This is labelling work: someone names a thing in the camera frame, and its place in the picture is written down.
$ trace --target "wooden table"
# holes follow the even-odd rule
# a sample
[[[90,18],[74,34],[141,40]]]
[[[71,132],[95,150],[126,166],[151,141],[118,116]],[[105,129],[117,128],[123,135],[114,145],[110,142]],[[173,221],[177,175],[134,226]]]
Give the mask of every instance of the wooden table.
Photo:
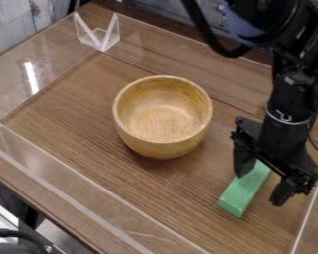
[[[111,16],[98,4],[86,5],[80,12],[91,25]],[[273,207],[269,196],[277,176],[244,219],[217,207],[234,177],[234,118],[262,119],[269,66],[224,59],[205,46],[173,51],[178,39],[166,33],[155,38],[166,39],[155,45],[162,49],[158,54],[151,51],[149,31],[141,33],[150,43],[143,44],[138,63],[155,71],[95,52],[4,119],[4,125],[48,156],[12,138],[11,149],[30,167],[0,157],[0,182],[96,253],[289,253],[311,198],[299,196],[283,208]],[[111,50],[114,55],[133,56],[129,60],[137,57],[130,42]],[[206,141],[171,161],[146,159],[126,147],[111,111],[125,85],[159,70],[190,77],[214,104]],[[309,149],[318,162],[318,154]],[[317,246],[311,247],[318,253]]]

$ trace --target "black cable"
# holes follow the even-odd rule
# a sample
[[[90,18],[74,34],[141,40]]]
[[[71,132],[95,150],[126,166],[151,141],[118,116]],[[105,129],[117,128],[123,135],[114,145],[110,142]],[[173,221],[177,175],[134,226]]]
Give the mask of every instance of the black cable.
[[[208,22],[208,19],[204,15],[202,9],[200,7],[200,4],[196,0],[182,0],[185,9],[192,17],[192,20],[201,32],[201,35],[212,47],[212,49],[224,57],[226,58],[238,58],[241,57],[249,50],[250,47],[245,44],[241,44],[237,48],[229,50],[224,47],[222,43],[220,42],[210,24]]]
[[[17,237],[34,242],[36,246],[39,247],[40,252],[43,254],[48,254],[44,243],[40,241],[38,237],[32,236],[31,234],[27,234],[20,231],[9,230],[9,229],[0,229],[0,238],[8,238],[8,237]]]

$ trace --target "green block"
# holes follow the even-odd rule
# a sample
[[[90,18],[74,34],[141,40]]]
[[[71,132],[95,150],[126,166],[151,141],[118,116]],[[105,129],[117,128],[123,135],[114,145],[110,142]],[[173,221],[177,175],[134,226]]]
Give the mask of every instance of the green block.
[[[218,201],[218,206],[242,218],[260,188],[271,176],[271,168],[257,161],[254,169],[241,179],[234,178]]]

